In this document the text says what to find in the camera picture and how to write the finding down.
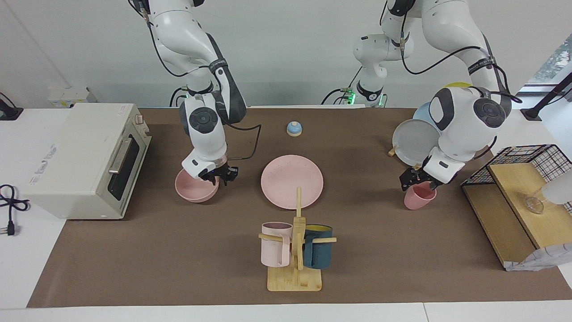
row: plate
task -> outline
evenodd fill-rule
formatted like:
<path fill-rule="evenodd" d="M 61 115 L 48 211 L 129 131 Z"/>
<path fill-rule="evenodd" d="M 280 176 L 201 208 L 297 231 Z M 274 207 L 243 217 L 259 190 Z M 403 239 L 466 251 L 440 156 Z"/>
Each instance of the plate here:
<path fill-rule="evenodd" d="M 296 209 L 296 190 L 302 187 L 302 208 L 313 204 L 324 188 L 318 166 L 300 155 L 284 155 L 272 160 L 260 179 L 262 192 L 274 205 Z"/>
<path fill-rule="evenodd" d="M 426 121 L 407 120 L 397 126 L 392 142 L 398 158 L 414 167 L 439 144 L 439 131 Z"/>

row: white wall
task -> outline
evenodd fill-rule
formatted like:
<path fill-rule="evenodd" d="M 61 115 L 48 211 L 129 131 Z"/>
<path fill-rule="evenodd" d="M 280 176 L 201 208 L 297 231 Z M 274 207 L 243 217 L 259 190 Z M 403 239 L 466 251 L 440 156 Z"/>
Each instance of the white wall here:
<path fill-rule="evenodd" d="M 213 34 L 249 105 L 318 104 L 346 86 L 359 63 L 354 41 L 378 33 L 382 0 L 206 0 L 196 16 Z M 572 32 L 569 0 L 473 0 L 515 92 Z M 413 28 L 419 70 L 443 57 Z M 421 76 L 388 62 L 388 105 L 417 107 L 443 85 L 467 81 L 451 59 Z M 24 107 L 48 107 L 46 88 L 89 87 L 99 101 L 167 105 L 182 85 L 157 61 L 143 20 L 126 0 L 0 0 L 0 91 Z"/>

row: pink plate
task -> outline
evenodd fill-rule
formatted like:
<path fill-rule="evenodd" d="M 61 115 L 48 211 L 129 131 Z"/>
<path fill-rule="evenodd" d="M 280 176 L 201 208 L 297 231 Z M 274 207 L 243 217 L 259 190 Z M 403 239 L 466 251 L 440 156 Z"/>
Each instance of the pink plate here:
<path fill-rule="evenodd" d="M 299 155 L 272 160 L 262 172 L 262 192 L 278 207 L 296 209 L 296 189 L 302 187 L 302 208 L 313 204 L 324 188 L 324 177 L 314 162 Z"/>

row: pink mug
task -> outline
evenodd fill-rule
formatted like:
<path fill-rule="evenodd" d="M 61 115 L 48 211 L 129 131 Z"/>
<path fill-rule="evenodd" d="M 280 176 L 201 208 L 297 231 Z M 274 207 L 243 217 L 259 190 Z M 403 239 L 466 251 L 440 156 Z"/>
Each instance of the pink mug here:
<path fill-rule="evenodd" d="M 437 197 L 437 190 L 431 190 L 431 183 L 425 181 L 409 187 L 405 193 L 403 203 L 408 209 L 417 210 L 425 207 L 425 205 L 430 203 L 435 197 Z"/>
<path fill-rule="evenodd" d="M 262 238 L 260 261 L 268 267 L 286 267 L 290 265 L 290 239 L 292 224 L 286 222 L 266 222 L 262 224 L 262 233 L 282 237 L 282 241 L 270 241 Z"/>

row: oven handle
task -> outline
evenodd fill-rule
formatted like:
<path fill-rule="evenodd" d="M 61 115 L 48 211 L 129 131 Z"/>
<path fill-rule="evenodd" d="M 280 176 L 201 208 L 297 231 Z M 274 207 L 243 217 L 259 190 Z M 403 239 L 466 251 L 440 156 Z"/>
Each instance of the oven handle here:
<path fill-rule="evenodd" d="M 115 160 L 108 170 L 109 173 L 118 174 L 121 172 L 121 168 L 123 168 L 123 163 L 125 162 L 125 157 L 127 156 L 127 152 L 129 151 L 129 147 L 132 142 L 133 138 L 127 138 L 121 142 L 119 150 L 117 150 L 117 154 L 115 155 Z"/>

